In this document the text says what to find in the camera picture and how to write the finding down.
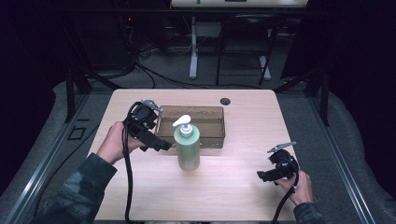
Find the gray carpet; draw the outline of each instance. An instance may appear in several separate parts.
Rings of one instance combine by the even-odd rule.
[[[169,78],[192,84],[205,85],[206,88],[242,89],[247,88],[246,85],[253,88],[259,87],[257,84],[260,77],[233,77],[235,80],[223,77],[221,83],[238,83],[244,86],[212,86],[215,83],[216,56],[213,54],[214,49],[210,45],[210,41],[206,43],[207,45],[203,42],[200,47],[200,56],[202,57],[199,60],[198,78],[194,81],[188,78],[190,69],[189,52],[176,54],[173,51],[169,51],[168,53],[152,51],[150,58],[140,60],[140,62],[146,67]],[[262,89],[271,90],[281,84],[279,77],[289,46],[289,39],[278,39],[276,53],[270,63],[270,71],[273,79],[265,82],[261,86]],[[128,76],[112,80],[125,88],[149,89],[152,87],[151,79],[143,71],[135,70]],[[170,82],[164,81],[160,77],[154,77],[154,80],[156,89],[180,88]],[[59,153],[55,157],[53,166],[49,168],[50,172],[47,175],[47,179],[83,140],[70,140],[70,138],[78,138],[81,132],[84,132],[83,138],[85,138],[100,123],[108,100],[110,99],[111,91],[95,80],[91,80],[91,84],[94,87],[94,91],[89,96],[79,95],[78,91],[76,91],[77,99],[79,99],[79,102],[82,102],[82,106],[74,122],[68,124],[67,132],[64,134],[64,139],[59,145]],[[0,223],[5,223],[9,215],[14,215],[15,210],[13,209],[15,209],[16,204],[20,203],[19,199],[29,180],[35,174],[35,169],[40,166],[40,162],[48,154],[54,143],[57,142],[56,138],[65,129],[63,123],[66,118],[64,83],[56,87],[54,91],[57,94],[57,99],[49,120],[37,138],[31,153],[28,155],[20,171],[0,198],[2,211]],[[318,198],[317,203],[327,222],[334,224],[362,223],[360,215],[357,213],[354,203],[349,196],[345,181],[335,165],[331,153],[332,149],[326,135],[321,130],[320,120],[315,116],[317,111],[309,104],[309,99],[304,97],[300,88],[296,88],[294,91],[288,93],[280,93],[277,95],[277,98],[290,133],[290,138],[298,143],[295,146],[295,151],[299,163],[310,174],[313,180],[314,192]],[[373,214],[376,223],[395,223],[396,206],[394,205],[394,201],[390,200],[388,194],[376,184],[375,177],[364,161],[364,148],[356,124],[342,102],[333,95],[330,98],[329,122],[333,136],[341,148],[348,167],[355,177],[361,189],[362,197],[366,200],[367,206]],[[84,160],[93,137],[94,133],[49,182],[43,200],[51,195]],[[36,200],[32,200],[23,207],[21,219],[18,219],[19,223],[29,222],[33,216],[35,205]]]

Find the desk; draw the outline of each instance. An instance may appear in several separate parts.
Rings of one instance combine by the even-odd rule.
[[[116,120],[124,120],[129,107],[141,99],[157,105],[224,105],[223,148],[202,148],[201,164],[192,172],[179,168],[174,147],[168,151],[134,150],[134,196],[131,219],[163,221],[263,221],[271,220],[284,196],[280,187],[265,182],[257,171],[275,168],[266,151],[290,142],[276,95],[259,90],[117,90],[93,140],[91,152],[105,139]],[[287,150],[295,156],[293,148]],[[124,219],[127,174],[124,160],[106,189],[97,219]],[[294,206],[287,201],[279,220],[294,220]]]
[[[269,7],[269,8],[304,8],[308,0],[247,0],[246,2],[226,2],[225,0],[172,0],[171,7]],[[195,17],[191,20],[191,64],[190,64],[190,79],[197,78],[198,66],[198,50],[196,48],[196,32],[197,23]],[[261,66],[265,65],[265,57],[260,57]],[[271,80],[270,72],[267,70],[264,73],[265,80]]]

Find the sleeve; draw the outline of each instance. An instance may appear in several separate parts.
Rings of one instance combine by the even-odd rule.
[[[45,202],[31,223],[92,223],[117,172],[92,153]]]
[[[294,208],[298,224],[324,224],[324,216],[314,203],[301,203]]]

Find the soap dispenser bottle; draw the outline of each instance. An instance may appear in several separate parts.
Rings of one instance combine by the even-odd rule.
[[[200,133],[190,122],[191,117],[183,115],[173,124],[178,165],[185,171],[195,170],[200,163]]]

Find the black round hole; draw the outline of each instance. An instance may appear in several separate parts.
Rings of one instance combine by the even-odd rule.
[[[222,99],[220,100],[220,103],[221,103],[222,105],[229,105],[229,104],[231,103],[231,100],[228,99],[228,98],[222,98]]]

